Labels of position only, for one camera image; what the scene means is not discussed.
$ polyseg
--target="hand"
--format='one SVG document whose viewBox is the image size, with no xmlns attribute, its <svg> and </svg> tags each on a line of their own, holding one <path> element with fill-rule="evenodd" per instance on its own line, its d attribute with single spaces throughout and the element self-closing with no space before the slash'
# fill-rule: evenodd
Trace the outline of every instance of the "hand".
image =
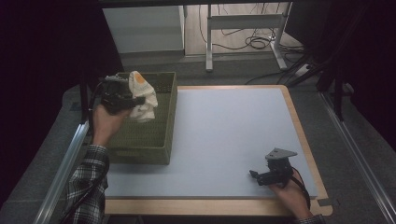
<svg viewBox="0 0 396 224">
<path fill-rule="evenodd" d="M 120 129 L 125 117 L 132 110 L 122 110 L 116 115 L 108 114 L 103 105 L 99 105 L 93 112 L 93 140 L 94 145 L 105 147 L 110 138 Z"/>
<path fill-rule="evenodd" d="M 293 171 L 293 176 L 303 183 L 298 172 L 294 169 Z M 308 205 L 306 205 L 306 199 L 302 190 L 294 181 L 289 180 L 289 183 L 283 189 L 278 185 L 269 185 L 268 187 L 297 219 L 305 219 L 313 216 L 308 209 Z"/>
</svg>

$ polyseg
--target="white cabinet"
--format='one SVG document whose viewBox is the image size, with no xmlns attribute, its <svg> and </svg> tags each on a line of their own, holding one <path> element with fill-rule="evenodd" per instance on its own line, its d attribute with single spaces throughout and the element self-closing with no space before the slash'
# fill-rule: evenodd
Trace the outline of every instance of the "white cabinet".
<svg viewBox="0 0 396 224">
<path fill-rule="evenodd" d="M 182 6 L 104 8 L 119 53 L 184 49 Z"/>
</svg>

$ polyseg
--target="cloth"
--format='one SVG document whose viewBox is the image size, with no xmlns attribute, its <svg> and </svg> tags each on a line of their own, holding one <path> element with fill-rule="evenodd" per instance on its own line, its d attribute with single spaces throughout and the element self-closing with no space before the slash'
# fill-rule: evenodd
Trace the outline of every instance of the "cloth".
<svg viewBox="0 0 396 224">
<path fill-rule="evenodd" d="M 323 215 L 316 215 L 306 219 L 294 220 L 294 224 L 326 224 Z"/>
<path fill-rule="evenodd" d="M 158 101 L 154 88 L 140 73 L 133 71 L 129 75 L 129 89 L 134 97 L 146 97 L 146 102 L 143 105 L 137 105 L 132 110 L 130 118 L 137 122 L 147 122 L 155 119 L 154 107 L 158 106 Z"/>
<path fill-rule="evenodd" d="M 71 176 L 64 208 L 64 216 L 68 213 L 70 216 L 64 223 L 102 223 L 105 213 L 105 189 L 108 187 L 106 174 L 109 159 L 106 151 L 105 147 L 90 145 L 81 165 Z"/>
</svg>

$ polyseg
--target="white surface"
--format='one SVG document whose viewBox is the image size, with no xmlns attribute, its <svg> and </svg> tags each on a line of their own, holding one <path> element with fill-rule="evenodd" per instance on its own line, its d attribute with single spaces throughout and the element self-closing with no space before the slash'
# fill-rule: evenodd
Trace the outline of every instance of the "white surface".
<svg viewBox="0 0 396 224">
<path fill-rule="evenodd" d="M 119 53 L 184 49 L 182 6 L 103 11 Z"/>
<path fill-rule="evenodd" d="M 290 163 L 317 196 L 280 89 L 178 91 L 170 164 L 111 164 L 106 196 L 274 197 L 249 174 L 269 171 L 274 147 L 298 153 Z"/>
</svg>

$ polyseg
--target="green box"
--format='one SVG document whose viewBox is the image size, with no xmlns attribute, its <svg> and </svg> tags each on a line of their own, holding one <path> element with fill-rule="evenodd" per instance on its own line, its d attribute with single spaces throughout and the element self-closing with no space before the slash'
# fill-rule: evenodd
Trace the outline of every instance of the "green box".
<svg viewBox="0 0 396 224">
<path fill-rule="evenodd" d="M 126 119 L 109 142 L 111 163 L 169 164 L 177 102 L 175 73 L 142 73 L 154 88 L 158 106 L 155 119 L 139 123 Z"/>
</svg>

